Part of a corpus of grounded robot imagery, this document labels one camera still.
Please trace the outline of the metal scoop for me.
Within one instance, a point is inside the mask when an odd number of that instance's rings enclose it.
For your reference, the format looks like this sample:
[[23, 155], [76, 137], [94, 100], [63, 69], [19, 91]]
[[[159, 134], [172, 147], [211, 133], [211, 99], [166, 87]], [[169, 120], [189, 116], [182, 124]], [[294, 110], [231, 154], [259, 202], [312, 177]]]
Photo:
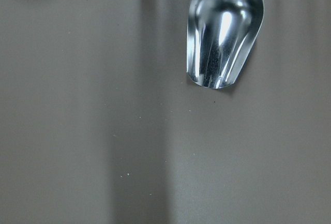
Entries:
[[199, 86], [234, 84], [264, 19], [263, 0], [191, 0], [186, 73]]

